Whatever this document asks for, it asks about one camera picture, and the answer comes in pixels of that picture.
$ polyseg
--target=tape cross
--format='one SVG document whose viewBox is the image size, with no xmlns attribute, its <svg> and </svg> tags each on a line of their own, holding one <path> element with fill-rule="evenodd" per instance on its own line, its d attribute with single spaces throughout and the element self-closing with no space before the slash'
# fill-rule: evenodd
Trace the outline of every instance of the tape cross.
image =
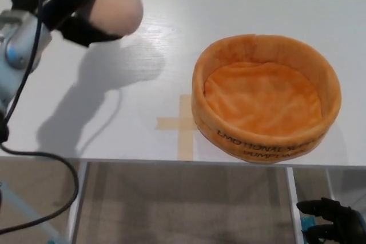
<svg viewBox="0 0 366 244">
<path fill-rule="evenodd" d="M 193 140 L 197 126 L 190 105 L 191 96 L 180 96 L 179 117 L 158 117 L 157 130 L 178 130 L 178 160 L 193 160 Z"/>
</svg>

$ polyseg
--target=table leg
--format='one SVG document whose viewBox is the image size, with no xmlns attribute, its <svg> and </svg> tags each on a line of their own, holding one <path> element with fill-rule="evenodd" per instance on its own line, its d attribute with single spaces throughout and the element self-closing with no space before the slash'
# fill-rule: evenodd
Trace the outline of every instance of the table leg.
<svg viewBox="0 0 366 244">
<path fill-rule="evenodd" d="M 71 244 L 76 243 L 77 231 L 79 226 L 79 218 L 84 199 L 85 181 L 87 176 L 89 163 L 85 161 L 80 162 L 78 177 L 79 177 L 79 194 L 69 211 L 69 220 L 67 222 L 67 240 Z"/>
<path fill-rule="evenodd" d="M 286 168 L 286 174 L 287 174 L 287 183 L 288 183 L 289 197 L 290 197 L 290 203 L 291 203 L 292 223 L 293 223 L 293 229 L 295 231 L 295 240 L 296 240 L 297 244 L 304 244 L 304 238 L 303 238 L 303 234 L 301 232 L 300 211 L 296 207 L 297 193 L 296 193 L 295 178 L 293 175 L 292 168 Z"/>
</svg>

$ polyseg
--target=orange basket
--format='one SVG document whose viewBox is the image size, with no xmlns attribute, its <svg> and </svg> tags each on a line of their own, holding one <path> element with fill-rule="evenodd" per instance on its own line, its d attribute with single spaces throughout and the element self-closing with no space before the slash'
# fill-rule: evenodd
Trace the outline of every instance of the orange basket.
<svg viewBox="0 0 366 244">
<path fill-rule="evenodd" d="M 239 159 L 275 163 L 307 154 L 341 107 L 328 61 L 279 35 L 238 35 L 211 44 L 193 73 L 192 112 L 214 145 Z"/>
</svg>

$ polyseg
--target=robotic hand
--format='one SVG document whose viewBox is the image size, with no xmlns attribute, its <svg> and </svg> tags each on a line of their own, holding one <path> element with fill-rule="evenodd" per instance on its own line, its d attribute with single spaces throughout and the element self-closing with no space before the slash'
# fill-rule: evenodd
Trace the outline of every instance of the robotic hand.
<svg viewBox="0 0 366 244">
<path fill-rule="evenodd" d="M 358 211 L 328 198 L 302 201 L 296 206 L 304 214 L 322 217 L 333 223 L 312 226 L 303 231 L 309 244 L 322 244 L 326 240 L 340 244 L 366 244 L 366 223 Z"/>
<path fill-rule="evenodd" d="M 12 100 L 17 103 L 19 90 L 37 68 L 52 31 L 89 47 L 131 34 L 142 21 L 140 0 L 40 1 L 12 0 L 11 9 L 0 14 L 0 143 L 9 135 L 7 122 L 13 109 L 6 114 L 8 106 Z"/>
</svg>

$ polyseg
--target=beige ball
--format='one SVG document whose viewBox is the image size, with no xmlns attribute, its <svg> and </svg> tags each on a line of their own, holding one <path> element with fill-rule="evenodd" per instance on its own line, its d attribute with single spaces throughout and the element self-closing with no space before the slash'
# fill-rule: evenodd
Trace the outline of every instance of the beige ball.
<svg viewBox="0 0 366 244">
<path fill-rule="evenodd" d="M 107 34 L 125 36 L 138 29 L 144 8 L 141 0 L 90 0 L 78 14 Z"/>
</svg>

